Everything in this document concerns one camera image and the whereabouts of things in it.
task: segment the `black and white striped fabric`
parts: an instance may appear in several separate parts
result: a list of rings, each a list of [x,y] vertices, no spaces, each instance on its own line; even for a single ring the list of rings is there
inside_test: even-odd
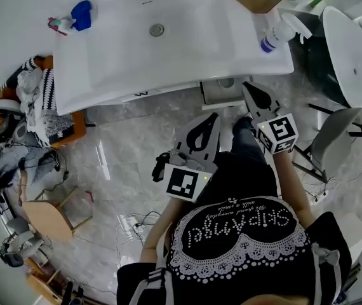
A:
[[[42,115],[46,124],[46,136],[50,144],[54,144],[74,134],[74,120],[71,114],[59,116],[55,100],[54,70],[45,69],[40,82],[43,92]]]
[[[38,68],[35,60],[39,59],[44,60],[45,58],[36,55],[24,62],[22,66],[3,83],[0,87],[0,93],[6,87],[15,89],[18,85],[18,75],[22,71],[33,71]],[[53,69],[45,69],[43,71],[43,78],[39,84],[39,88],[40,92],[43,93],[43,103],[41,106],[41,121],[43,121],[43,123],[39,126],[39,130],[45,130],[45,134],[33,133],[41,147],[50,147],[52,144],[74,134],[74,120],[71,114],[63,116],[57,114]]]

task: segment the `white sink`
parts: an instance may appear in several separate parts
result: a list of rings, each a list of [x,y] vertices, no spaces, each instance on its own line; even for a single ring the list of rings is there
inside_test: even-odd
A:
[[[362,108],[362,28],[332,6],[323,12],[323,27],[340,89],[351,107]]]
[[[92,27],[57,35],[59,114],[155,88],[246,74],[293,71],[288,45],[271,54],[259,41],[279,20],[235,0],[91,0]],[[150,34],[161,24],[159,37]]]

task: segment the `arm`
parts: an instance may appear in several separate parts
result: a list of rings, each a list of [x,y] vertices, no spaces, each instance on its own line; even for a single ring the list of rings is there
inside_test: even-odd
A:
[[[142,255],[139,262],[155,263],[157,262],[156,247],[160,237],[164,234],[167,227],[175,222],[182,212],[184,201],[180,199],[171,199],[164,209],[160,218],[152,227],[148,237],[143,246]]]
[[[314,221],[308,198],[302,183],[295,172],[290,156],[286,151],[273,155],[276,165],[278,180],[281,187],[281,195],[296,213],[301,225],[309,227]]]

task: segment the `shoulder strap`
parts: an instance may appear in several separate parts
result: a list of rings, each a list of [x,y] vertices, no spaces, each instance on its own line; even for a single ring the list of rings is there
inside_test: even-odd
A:
[[[327,248],[320,247],[318,243],[312,244],[312,255],[314,257],[314,267],[315,267],[315,296],[314,296],[314,305],[320,305],[322,300],[322,288],[321,288],[321,269],[319,267],[322,263],[329,263],[333,266],[335,273],[335,295],[333,297],[332,303],[339,296],[340,289],[342,288],[342,278],[340,275],[340,265],[339,265],[339,251],[338,250],[328,250]]]

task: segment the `spray bottle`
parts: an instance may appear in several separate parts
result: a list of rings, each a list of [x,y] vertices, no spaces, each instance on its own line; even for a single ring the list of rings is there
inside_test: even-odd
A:
[[[296,33],[300,34],[301,44],[304,43],[304,37],[310,38],[312,36],[309,29],[291,13],[283,13],[281,18],[277,25],[269,29],[260,42],[260,47],[266,53],[270,53],[276,48],[283,46],[286,42],[293,39]]]

